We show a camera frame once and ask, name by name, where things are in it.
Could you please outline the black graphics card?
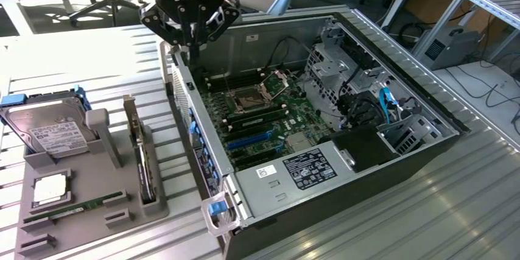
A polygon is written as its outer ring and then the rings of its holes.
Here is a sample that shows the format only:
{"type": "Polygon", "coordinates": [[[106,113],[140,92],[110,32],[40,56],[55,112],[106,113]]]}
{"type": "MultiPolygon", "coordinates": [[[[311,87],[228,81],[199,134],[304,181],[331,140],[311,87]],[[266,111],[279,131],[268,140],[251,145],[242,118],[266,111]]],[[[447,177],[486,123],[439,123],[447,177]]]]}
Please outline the black graphics card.
{"type": "Polygon", "coordinates": [[[155,201],[156,193],[150,170],[150,157],[146,149],[144,125],[139,118],[135,98],[130,94],[123,95],[123,106],[128,120],[130,140],[136,157],[140,196],[143,203],[148,204],[155,201]]]}

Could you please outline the black office chair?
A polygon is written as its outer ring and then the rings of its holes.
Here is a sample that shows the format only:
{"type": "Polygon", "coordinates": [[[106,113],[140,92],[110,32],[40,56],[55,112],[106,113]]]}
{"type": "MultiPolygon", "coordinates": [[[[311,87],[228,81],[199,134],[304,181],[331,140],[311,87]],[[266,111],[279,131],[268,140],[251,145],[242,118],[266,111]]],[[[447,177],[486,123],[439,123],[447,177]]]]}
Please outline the black office chair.
{"type": "Polygon", "coordinates": [[[110,13],[111,24],[114,27],[118,26],[131,26],[140,24],[139,21],[139,9],[142,6],[148,4],[148,0],[90,0],[90,5],[86,8],[74,11],[68,14],[70,24],[74,28],[80,27],[80,18],[87,17],[96,10],[107,11],[110,13]],[[127,8],[128,10],[135,10],[130,20],[124,23],[120,22],[120,9],[127,8]]]}

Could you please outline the black RAM slot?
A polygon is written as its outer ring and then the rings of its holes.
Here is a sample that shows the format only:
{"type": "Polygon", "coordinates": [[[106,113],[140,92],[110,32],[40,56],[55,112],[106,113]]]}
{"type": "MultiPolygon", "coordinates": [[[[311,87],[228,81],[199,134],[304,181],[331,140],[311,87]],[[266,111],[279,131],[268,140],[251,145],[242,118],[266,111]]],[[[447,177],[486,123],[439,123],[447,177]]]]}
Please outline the black RAM slot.
{"type": "MultiPolygon", "coordinates": [[[[219,76],[214,76],[208,82],[214,81],[214,80],[223,80],[223,76],[219,75],[219,76]]],[[[250,74],[239,74],[239,75],[232,75],[232,77],[230,78],[230,80],[258,80],[258,81],[262,81],[262,77],[259,74],[256,73],[250,73],[250,74]]]]}
{"type": "MultiPolygon", "coordinates": [[[[243,88],[246,86],[254,86],[260,84],[258,80],[231,80],[230,86],[231,89],[235,90],[238,88],[243,88]]],[[[207,89],[211,93],[219,93],[227,91],[224,80],[214,80],[207,83],[207,89]]]]}
{"type": "Polygon", "coordinates": [[[222,79],[214,79],[208,81],[208,84],[211,85],[211,90],[223,90],[224,88],[230,87],[231,89],[240,88],[244,86],[251,86],[255,84],[259,84],[262,79],[259,77],[234,77],[234,78],[222,78],[222,79]]]}

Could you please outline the metal socket cover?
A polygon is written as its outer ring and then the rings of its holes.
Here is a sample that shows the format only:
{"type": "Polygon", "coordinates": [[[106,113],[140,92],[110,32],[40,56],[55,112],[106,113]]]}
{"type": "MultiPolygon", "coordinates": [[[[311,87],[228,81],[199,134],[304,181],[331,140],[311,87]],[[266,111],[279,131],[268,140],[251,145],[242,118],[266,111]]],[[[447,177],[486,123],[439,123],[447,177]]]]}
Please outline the metal socket cover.
{"type": "Polygon", "coordinates": [[[268,101],[272,101],[288,89],[288,87],[288,77],[279,69],[272,71],[259,84],[263,97],[268,101]]]}

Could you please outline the CPU socket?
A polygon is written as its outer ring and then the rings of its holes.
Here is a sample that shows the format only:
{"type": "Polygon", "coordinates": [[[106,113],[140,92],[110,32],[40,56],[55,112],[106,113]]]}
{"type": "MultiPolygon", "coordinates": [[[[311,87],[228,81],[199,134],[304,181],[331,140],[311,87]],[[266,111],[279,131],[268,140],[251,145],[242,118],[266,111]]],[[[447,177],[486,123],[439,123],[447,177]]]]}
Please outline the CPU socket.
{"type": "Polygon", "coordinates": [[[234,101],[238,113],[246,113],[267,105],[262,92],[256,88],[238,90],[234,94],[234,101]]]}

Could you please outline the silver perforated disk bay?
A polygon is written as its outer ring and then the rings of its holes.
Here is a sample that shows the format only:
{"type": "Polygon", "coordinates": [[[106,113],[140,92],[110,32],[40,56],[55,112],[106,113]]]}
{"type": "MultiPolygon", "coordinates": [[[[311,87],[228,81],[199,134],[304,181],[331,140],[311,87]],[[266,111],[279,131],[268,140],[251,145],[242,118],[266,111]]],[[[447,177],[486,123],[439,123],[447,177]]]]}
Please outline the silver perforated disk bay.
{"type": "Polygon", "coordinates": [[[386,122],[378,101],[388,71],[336,20],[326,22],[306,65],[303,89],[334,130],[360,124],[362,117],[386,122]]]}

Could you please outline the black installed RAM stick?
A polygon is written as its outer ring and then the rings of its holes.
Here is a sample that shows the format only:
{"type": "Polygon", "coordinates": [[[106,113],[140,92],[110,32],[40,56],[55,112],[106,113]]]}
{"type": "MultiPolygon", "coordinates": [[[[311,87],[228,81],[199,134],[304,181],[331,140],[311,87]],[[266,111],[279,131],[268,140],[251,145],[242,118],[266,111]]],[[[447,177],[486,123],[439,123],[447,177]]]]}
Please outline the black installed RAM stick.
{"type": "Polygon", "coordinates": [[[255,116],[255,117],[235,120],[228,125],[228,132],[230,133],[239,132],[251,127],[256,127],[259,125],[267,124],[271,121],[272,119],[270,119],[267,116],[255,116]]]}

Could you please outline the green motherboard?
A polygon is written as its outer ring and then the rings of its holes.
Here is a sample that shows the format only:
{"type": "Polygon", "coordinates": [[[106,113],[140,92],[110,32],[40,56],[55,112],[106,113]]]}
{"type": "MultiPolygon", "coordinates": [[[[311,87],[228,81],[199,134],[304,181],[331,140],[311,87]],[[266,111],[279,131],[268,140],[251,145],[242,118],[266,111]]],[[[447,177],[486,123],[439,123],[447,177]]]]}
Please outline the green motherboard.
{"type": "MultiPolygon", "coordinates": [[[[271,72],[272,71],[267,71],[264,69],[256,69],[250,73],[259,74],[263,81],[271,72]]],[[[235,161],[239,158],[243,158],[264,150],[278,148],[280,149],[282,156],[295,153],[288,147],[288,135],[303,132],[306,137],[311,139],[311,142],[315,146],[318,145],[323,136],[334,133],[334,129],[330,128],[328,124],[320,116],[320,111],[316,110],[315,106],[308,100],[307,93],[303,90],[303,79],[294,75],[294,73],[290,71],[283,72],[288,77],[288,89],[272,101],[268,101],[264,98],[267,105],[246,113],[236,112],[234,97],[228,96],[227,91],[219,93],[210,92],[207,89],[207,83],[212,77],[206,77],[202,81],[202,84],[198,86],[202,100],[208,110],[210,119],[215,125],[216,133],[224,147],[224,152],[235,170],[239,167],[235,165],[235,161]],[[272,138],[268,141],[251,144],[247,147],[228,150],[227,143],[231,141],[226,142],[224,136],[230,133],[230,123],[235,120],[255,116],[267,116],[270,119],[272,119],[270,123],[263,124],[272,127],[272,138]]],[[[259,84],[238,88],[232,91],[235,93],[238,90],[244,90],[247,88],[256,88],[260,91],[259,84]]]]}

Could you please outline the silver hard disk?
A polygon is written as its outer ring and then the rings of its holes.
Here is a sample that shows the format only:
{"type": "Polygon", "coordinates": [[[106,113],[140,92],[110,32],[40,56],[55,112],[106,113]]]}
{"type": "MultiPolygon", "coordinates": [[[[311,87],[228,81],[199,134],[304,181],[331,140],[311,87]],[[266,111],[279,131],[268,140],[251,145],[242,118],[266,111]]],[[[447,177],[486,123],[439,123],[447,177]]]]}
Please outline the silver hard disk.
{"type": "Polygon", "coordinates": [[[32,153],[56,159],[87,152],[88,143],[99,139],[78,97],[2,108],[0,121],[32,153]]]}

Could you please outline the hard drive in blue caddy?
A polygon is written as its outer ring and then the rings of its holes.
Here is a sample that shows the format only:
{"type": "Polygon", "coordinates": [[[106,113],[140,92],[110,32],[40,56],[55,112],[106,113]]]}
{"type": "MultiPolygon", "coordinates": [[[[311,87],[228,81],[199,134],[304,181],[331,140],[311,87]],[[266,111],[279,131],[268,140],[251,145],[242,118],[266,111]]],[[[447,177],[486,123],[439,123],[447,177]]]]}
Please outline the hard drive in blue caddy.
{"type": "Polygon", "coordinates": [[[83,109],[86,111],[92,110],[90,101],[87,99],[87,92],[79,85],[75,85],[70,90],[56,91],[52,93],[32,94],[30,96],[26,94],[11,94],[4,96],[0,100],[0,109],[11,106],[34,104],[38,102],[48,102],[55,99],[64,99],[67,97],[78,97],[80,99],[83,109]]]}

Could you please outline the grey parts rack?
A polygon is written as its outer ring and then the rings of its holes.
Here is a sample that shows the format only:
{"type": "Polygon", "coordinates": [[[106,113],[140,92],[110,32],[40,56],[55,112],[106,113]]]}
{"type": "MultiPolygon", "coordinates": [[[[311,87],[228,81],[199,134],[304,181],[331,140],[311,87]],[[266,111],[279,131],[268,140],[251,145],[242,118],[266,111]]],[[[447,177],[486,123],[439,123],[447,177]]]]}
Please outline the grey parts rack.
{"type": "Polygon", "coordinates": [[[135,151],[128,128],[111,132],[104,108],[87,112],[87,125],[99,139],[88,143],[88,151],[52,159],[48,153],[24,155],[27,161],[22,188],[15,260],[42,260],[92,241],[164,218],[168,211],[166,191],[151,127],[144,125],[146,149],[156,199],[144,204],[140,196],[135,151]],[[34,202],[35,181],[55,174],[67,176],[66,194],[56,201],[34,202]],[[23,219],[46,211],[71,206],[114,192],[124,195],[103,202],[103,206],[59,219],[36,222],[23,219]]]}

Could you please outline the blue case latch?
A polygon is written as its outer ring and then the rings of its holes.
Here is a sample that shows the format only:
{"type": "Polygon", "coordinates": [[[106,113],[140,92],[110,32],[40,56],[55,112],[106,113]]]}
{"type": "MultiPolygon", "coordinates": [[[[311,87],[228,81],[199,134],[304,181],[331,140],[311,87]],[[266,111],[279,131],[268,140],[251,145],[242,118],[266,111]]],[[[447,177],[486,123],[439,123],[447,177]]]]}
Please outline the blue case latch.
{"type": "Polygon", "coordinates": [[[208,212],[211,216],[216,216],[228,210],[227,203],[224,201],[214,202],[208,205],[208,212]]]}

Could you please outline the green RAM stick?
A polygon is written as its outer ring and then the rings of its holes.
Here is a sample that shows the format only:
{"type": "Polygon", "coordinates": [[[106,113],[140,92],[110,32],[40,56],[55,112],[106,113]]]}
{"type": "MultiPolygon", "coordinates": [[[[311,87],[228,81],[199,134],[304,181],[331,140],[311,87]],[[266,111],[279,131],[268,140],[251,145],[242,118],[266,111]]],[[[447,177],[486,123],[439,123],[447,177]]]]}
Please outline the green RAM stick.
{"type": "Polygon", "coordinates": [[[74,204],[74,205],[63,207],[63,208],[58,208],[58,209],[55,209],[52,211],[46,211],[46,212],[40,213],[40,214],[36,214],[36,215],[30,216],[26,219],[23,219],[23,223],[36,222],[38,220],[44,219],[47,217],[50,219],[59,219],[62,217],[66,217],[68,215],[80,213],[80,212],[87,211],[90,209],[95,209],[95,208],[103,206],[103,202],[106,200],[114,199],[114,198],[116,198],[118,196],[122,196],[122,195],[124,195],[124,192],[123,191],[118,191],[118,192],[114,192],[114,193],[111,193],[108,195],[104,195],[103,197],[99,197],[99,198],[95,198],[92,200],[88,200],[86,202],[74,204]]]}

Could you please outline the open black PC case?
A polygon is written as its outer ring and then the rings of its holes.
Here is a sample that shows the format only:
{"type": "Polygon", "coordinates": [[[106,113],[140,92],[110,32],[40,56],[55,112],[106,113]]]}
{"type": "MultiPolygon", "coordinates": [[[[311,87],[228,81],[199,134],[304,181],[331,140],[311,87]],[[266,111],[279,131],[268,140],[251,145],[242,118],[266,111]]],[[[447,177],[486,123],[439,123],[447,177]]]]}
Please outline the open black PC case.
{"type": "Polygon", "coordinates": [[[202,194],[202,214],[208,232],[219,240],[226,260],[254,256],[280,259],[283,254],[267,248],[303,236],[303,254],[320,257],[318,242],[340,242],[350,234],[370,231],[390,217],[403,218],[412,207],[426,203],[406,191],[410,186],[424,188],[418,174],[428,163],[436,162],[470,131],[447,107],[434,97],[430,86],[436,84],[416,58],[394,38],[356,11],[320,13],[296,18],[248,22],[234,26],[219,42],[210,45],[198,65],[188,64],[188,55],[179,47],[160,46],[163,63],[172,67],[172,97],[184,130],[183,142],[190,149],[188,161],[202,194]],[[352,184],[351,204],[332,213],[299,208],[240,228],[236,207],[236,186],[232,179],[239,171],[231,165],[215,125],[198,89],[206,77],[247,74],[256,69],[290,71],[303,81],[306,65],[322,28],[330,20],[339,21],[388,71],[378,101],[386,122],[362,117],[363,125],[375,127],[420,114],[442,133],[442,139],[423,145],[384,164],[360,172],[352,184]],[[208,205],[224,201],[228,210],[211,216],[208,205]]]}

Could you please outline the aluminium profile frame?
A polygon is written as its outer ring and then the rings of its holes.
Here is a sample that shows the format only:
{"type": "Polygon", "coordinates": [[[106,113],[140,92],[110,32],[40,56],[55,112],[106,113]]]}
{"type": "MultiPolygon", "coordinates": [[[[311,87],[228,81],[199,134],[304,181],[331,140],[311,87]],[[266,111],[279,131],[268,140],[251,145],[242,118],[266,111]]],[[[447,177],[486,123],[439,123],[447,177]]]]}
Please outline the aluminium profile frame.
{"type": "MultiPolygon", "coordinates": [[[[431,32],[426,35],[426,38],[419,42],[414,55],[419,57],[426,53],[430,45],[434,43],[440,29],[448,24],[452,14],[458,10],[460,3],[464,0],[452,0],[448,8],[446,9],[440,19],[438,20],[431,32]]],[[[468,0],[478,8],[486,10],[491,16],[504,21],[510,26],[515,28],[514,33],[502,42],[500,46],[488,56],[488,62],[491,62],[500,51],[507,47],[515,37],[520,35],[520,0],[468,0]]]]}

